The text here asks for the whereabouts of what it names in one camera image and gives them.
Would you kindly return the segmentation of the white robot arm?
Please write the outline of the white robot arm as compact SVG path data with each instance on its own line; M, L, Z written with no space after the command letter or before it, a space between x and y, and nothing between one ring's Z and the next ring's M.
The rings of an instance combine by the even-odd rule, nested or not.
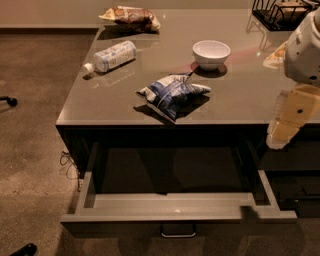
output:
M268 68L284 67L296 82L277 97L274 119L267 129L269 148L284 148L320 109L320 9L309 13L288 40L263 62Z

